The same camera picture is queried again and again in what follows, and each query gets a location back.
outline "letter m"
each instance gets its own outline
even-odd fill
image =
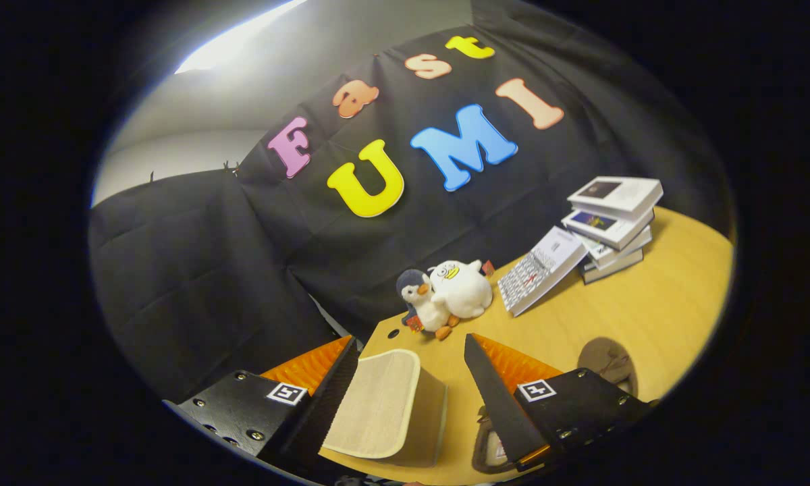
[[[483,158],[480,157],[478,145],[486,152],[486,162],[493,165],[504,162],[519,150],[516,144],[507,141],[483,117],[480,105],[461,108],[456,113],[456,122],[460,129],[459,136],[430,127],[411,138],[411,147],[423,149],[435,161],[441,174],[444,174],[444,188],[451,192],[470,181],[470,172],[460,169],[454,160],[483,172]]]

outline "black cloth backdrop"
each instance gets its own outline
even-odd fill
[[[377,321],[405,311],[396,278],[446,259],[496,267],[530,249],[569,212],[566,197],[593,176],[645,176],[661,206],[731,233],[731,197],[719,157],[698,123],[633,60],[552,13],[474,2],[474,26],[452,28],[343,67],[242,161],[116,194],[92,210],[91,258],[112,333],[140,374],[171,400],[236,367],[261,371],[330,341],[307,296],[366,341]],[[452,36],[495,49],[472,59]],[[452,71],[424,80],[405,59],[432,53]],[[495,89],[511,78],[563,109],[546,130]],[[331,104],[349,80],[380,95],[352,119]],[[470,104],[519,146],[472,172],[454,192],[429,155],[409,145],[427,127],[458,135]],[[310,163],[292,179],[270,138],[295,116]],[[370,194],[383,179],[358,152],[383,139],[405,179],[399,202],[374,218],[350,212],[327,178],[343,163]]]

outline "stack of books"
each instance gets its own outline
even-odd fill
[[[657,179],[600,176],[568,197],[572,213],[562,223],[588,250],[580,265],[585,284],[645,258],[654,206],[663,195]]]

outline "ceiling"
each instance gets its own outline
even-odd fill
[[[245,19],[270,8],[270,2],[247,7]],[[252,36],[229,62],[162,80],[105,156],[190,132],[267,130],[350,65],[470,19],[470,0],[307,0]]]

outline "stuffed penguin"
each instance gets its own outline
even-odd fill
[[[480,261],[464,264],[446,261],[431,267],[429,280],[435,295],[433,302],[444,304],[455,316],[478,317],[492,303],[492,287],[480,273]]]
[[[405,287],[421,286],[421,284],[423,284],[423,275],[424,273],[419,270],[408,269],[403,271],[399,276],[399,279],[396,279],[396,293],[399,294],[399,296],[402,296],[402,290],[404,290]],[[402,317],[403,326],[407,326],[408,320],[417,315],[417,309],[414,308],[414,305],[411,304],[411,302],[405,301],[405,305],[408,307],[408,314],[405,314],[405,317]]]
[[[407,284],[416,280],[415,273],[418,273],[420,283]],[[399,276],[396,288],[402,300],[408,305],[408,314],[402,317],[403,324],[408,325],[407,320],[417,316],[423,324],[423,332],[435,334],[440,340],[444,340],[450,334],[451,328],[458,324],[458,317],[452,316],[448,308],[432,301],[435,292],[432,290],[429,275],[419,270],[407,270]]]

